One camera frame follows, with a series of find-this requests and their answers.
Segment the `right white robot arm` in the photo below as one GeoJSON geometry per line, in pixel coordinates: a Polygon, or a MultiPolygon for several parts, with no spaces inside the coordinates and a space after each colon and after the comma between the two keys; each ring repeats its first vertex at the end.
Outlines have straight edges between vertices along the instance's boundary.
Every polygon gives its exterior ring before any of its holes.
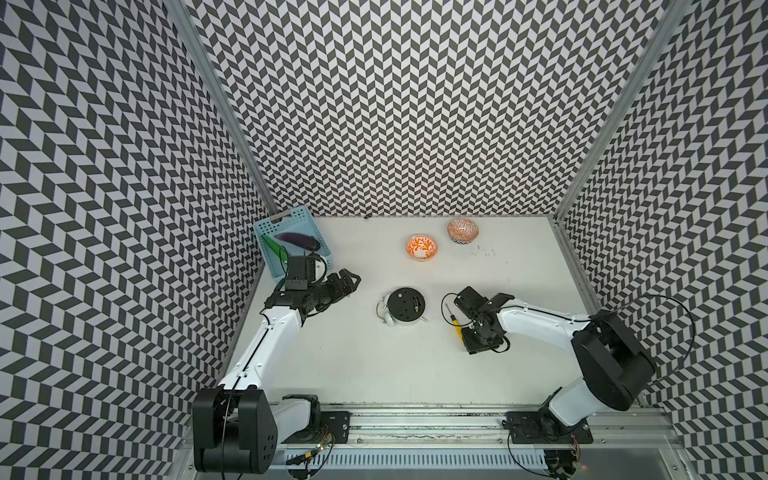
{"type": "Polygon", "coordinates": [[[511,294],[488,299],[471,287],[455,294],[453,304],[467,319],[460,332],[471,355],[504,353],[515,335],[573,355],[580,377],[556,389],[536,412],[522,413],[510,422],[512,430],[531,427],[546,442],[572,434],[601,410],[628,410],[658,373],[650,351],[616,312],[567,314],[511,294]]]}

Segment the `white twin-bell alarm clock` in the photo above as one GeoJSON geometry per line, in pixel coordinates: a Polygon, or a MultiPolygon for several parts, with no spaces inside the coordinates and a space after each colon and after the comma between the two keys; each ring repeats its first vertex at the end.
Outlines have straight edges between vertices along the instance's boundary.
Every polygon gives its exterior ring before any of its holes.
{"type": "Polygon", "coordinates": [[[401,287],[385,295],[376,305],[376,316],[389,327],[415,325],[424,321],[426,301],[421,292],[401,287]]]}

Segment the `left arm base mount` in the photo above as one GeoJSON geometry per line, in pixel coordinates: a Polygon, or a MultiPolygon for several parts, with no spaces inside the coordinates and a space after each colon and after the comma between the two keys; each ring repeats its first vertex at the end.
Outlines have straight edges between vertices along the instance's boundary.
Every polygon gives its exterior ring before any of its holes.
{"type": "Polygon", "coordinates": [[[349,411],[321,412],[310,421],[308,427],[288,437],[284,444],[316,444],[327,434],[333,437],[336,444],[346,444],[350,433],[351,417],[352,413],[349,411]]]}

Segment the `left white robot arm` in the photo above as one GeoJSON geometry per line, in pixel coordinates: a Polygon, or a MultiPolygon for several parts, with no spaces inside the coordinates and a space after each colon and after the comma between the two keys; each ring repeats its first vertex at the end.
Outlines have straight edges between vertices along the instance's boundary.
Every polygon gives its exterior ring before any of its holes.
{"type": "Polygon", "coordinates": [[[203,388],[192,403],[193,461],[199,472],[263,474],[276,450],[296,438],[315,446],[288,459],[310,479],[317,457],[328,458],[338,436],[322,421],[317,396],[292,394],[271,404],[267,390],[284,354],[307,319],[355,292],[359,275],[342,269],[318,274],[320,256],[291,256],[284,277],[265,300],[261,324],[250,344],[217,386],[203,388]]]}

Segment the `yellow handled screwdriver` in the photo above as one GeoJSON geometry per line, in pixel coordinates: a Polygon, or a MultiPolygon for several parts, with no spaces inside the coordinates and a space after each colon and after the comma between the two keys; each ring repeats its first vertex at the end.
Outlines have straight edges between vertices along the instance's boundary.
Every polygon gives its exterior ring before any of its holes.
{"type": "Polygon", "coordinates": [[[445,309],[448,312],[450,323],[454,327],[454,329],[456,330],[458,338],[460,340],[463,340],[463,333],[462,333],[463,326],[462,326],[462,324],[459,322],[457,317],[450,310],[450,307],[448,305],[445,305],[445,309]]]}

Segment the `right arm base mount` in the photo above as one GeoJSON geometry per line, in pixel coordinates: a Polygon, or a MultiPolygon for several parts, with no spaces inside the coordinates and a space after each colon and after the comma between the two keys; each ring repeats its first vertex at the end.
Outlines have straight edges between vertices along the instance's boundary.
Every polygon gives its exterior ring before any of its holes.
{"type": "Polygon", "coordinates": [[[554,416],[541,412],[506,412],[502,427],[511,435],[514,444],[589,445],[594,442],[586,420],[566,426],[554,416]]]}

